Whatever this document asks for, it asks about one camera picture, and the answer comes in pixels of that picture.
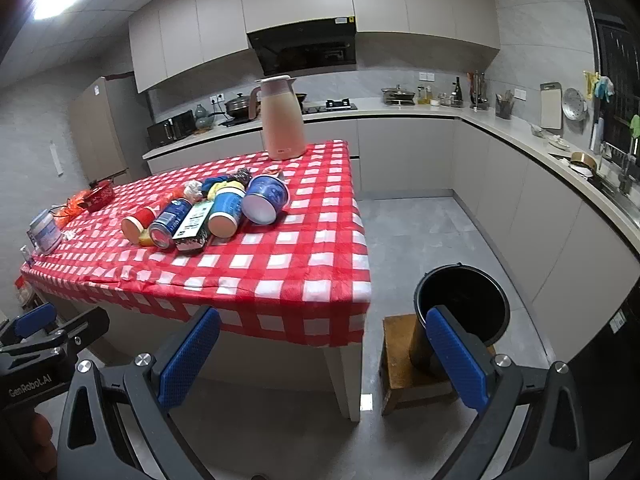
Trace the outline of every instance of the trash can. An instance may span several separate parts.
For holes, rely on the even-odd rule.
[[[417,322],[409,348],[414,367],[426,373],[440,372],[424,320],[437,305],[446,306],[462,328],[477,335],[485,346],[501,338],[510,320],[509,300],[502,287],[482,270],[458,263],[428,272],[415,289]]]

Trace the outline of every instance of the range hood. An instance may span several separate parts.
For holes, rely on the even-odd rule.
[[[248,34],[265,76],[356,63],[353,16],[289,23]]]

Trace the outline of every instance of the gray tile floor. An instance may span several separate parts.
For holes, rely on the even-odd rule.
[[[382,319],[413,311],[414,288],[434,267],[462,262],[493,276],[511,308],[507,332],[495,345],[521,365],[547,367],[542,344],[523,304],[495,255],[452,198],[362,201],[369,247],[373,300],[364,336],[362,391],[372,394],[373,411],[359,424],[340,418],[326,393],[261,390],[198,380],[172,413],[196,454],[218,480],[354,480],[431,478],[475,417],[460,401],[398,410],[380,416],[378,361]],[[39,411],[57,427],[64,398]],[[494,462],[498,474],[524,420],[519,408]],[[124,418],[147,473],[161,479],[132,415]]]

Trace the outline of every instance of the screw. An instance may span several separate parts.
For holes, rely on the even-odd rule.
[[[508,355],[505,355],[505,354],[498,354],[495,357],[495,363],[500,368],[508,368],[509,366],[511,366],[511,358]]]
[[[136,366],[147,366],[151,362],[151,354],[138,354],[136,355]]]
[[[85,359],[84,361],[80,361],[78,363],[78,371],[81,374],[84,374],[84,373],[88,372],[89,370],[91,370],[91,361],[87,361]]]
[[[559,374],[565,374],[569,371],[568,365],[566,363],[563,363],[562,361],[558,361],[557,363],[555,363],[554,368]]]

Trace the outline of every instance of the red and white checkered tablecloth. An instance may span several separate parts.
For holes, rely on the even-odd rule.
[[[216,238],[193,256],[122,236],[122,218],[179,184],[273,164],[266,153],[254,153],[116,187],[107,208],[70,222],[66,230],[75,237],[36,256],[22,273],[70,300],[179,320],[210,304],[222,330],[313,346],[360,342],[371,297],[369,262],[341,140],[310,144],[302,157],[279,163],[291,197],[271,226],[245,221],[231,240]]]

